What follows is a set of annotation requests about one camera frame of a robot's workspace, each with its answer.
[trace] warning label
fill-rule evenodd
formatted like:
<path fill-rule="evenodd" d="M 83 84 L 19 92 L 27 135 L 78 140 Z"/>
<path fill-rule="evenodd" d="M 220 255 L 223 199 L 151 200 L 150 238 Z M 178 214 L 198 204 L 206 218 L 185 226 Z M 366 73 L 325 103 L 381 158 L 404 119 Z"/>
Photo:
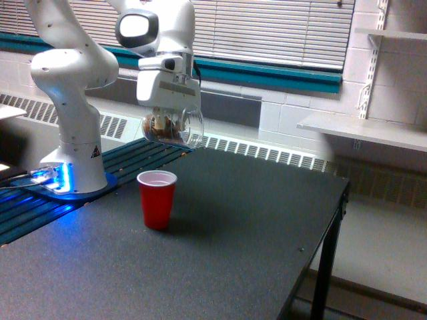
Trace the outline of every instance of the warning label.
<path fill-rule="evenodd" d="M 93 153 L 92 153 L 92 157 L 91 157 L 91 158 L 96 158 L 96 157 L 98 157 L 98 156 L 100 156 L 100 155 L 101 155 L 101 153 L 99 152 L 98 146 L 96 145 L 96 146 L 95 146 L 95 149 L 93 150 Z"/>

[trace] teal window frame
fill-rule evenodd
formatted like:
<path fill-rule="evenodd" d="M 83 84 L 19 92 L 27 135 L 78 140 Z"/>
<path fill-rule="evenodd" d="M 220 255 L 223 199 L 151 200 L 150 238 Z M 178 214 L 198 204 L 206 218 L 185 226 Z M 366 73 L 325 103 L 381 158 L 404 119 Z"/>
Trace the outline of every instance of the teal window frame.
<path fill-rule="evenodd" d="M 104 46 L 124 67 L 137 67 L 139 57 L 124 48 Z M 39 53 L 52 46 L 39 37 L 0 33 L 0 49 L 20 53 Z M 275 67 L 235 61 L 196 57 L 202 79 L 237 83 L 248 87 L 267 89 L 295 89 L 324 93 L 339 93 L 342 74 L 337 72 L 310 71 L 291 67 Z"/>

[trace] white window blind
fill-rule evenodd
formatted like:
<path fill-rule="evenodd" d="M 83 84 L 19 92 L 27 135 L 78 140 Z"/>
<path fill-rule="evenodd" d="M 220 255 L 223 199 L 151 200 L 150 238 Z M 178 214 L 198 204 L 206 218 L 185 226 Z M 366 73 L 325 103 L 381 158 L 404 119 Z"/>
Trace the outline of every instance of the white window blind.
<path fill-rule="evenodd" d="M 114 35 L 117 13 L 108 3 L 69 2 L 95 41 L 119 45 Z M 320 69 L 344 66 L 355 0 L 192 2 L 198 56 Z M 36 35 L 22 1 L 0 0 L 0 31 Z"/>

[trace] table leg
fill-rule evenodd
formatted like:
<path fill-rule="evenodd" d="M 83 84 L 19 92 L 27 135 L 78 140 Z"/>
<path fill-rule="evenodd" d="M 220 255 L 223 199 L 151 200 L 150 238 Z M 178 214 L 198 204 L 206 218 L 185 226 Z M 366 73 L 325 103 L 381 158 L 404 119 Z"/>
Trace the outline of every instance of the table leg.
<path fill-rule="evenodd" d="M 338 234 L 340 233 L 342 210 L 343 208 L 341 205 L 323 241 L 310 320 L 321 320 L 324 316 L 329 282 L 332 275 L 332 267 L 334 266 Z"/>

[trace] red cup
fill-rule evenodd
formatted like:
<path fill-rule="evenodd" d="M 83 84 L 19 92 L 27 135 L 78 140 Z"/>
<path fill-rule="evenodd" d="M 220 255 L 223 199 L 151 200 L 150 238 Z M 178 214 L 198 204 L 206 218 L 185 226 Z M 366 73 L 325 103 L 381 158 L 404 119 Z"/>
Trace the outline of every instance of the red cup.
<path fill-rule="evenodd" d="M 155 230 L 167 228 L 177 176 L 172 172 L 153 170 L 140 173 L 136 179 L 139 183 L 144 224 Z"/>

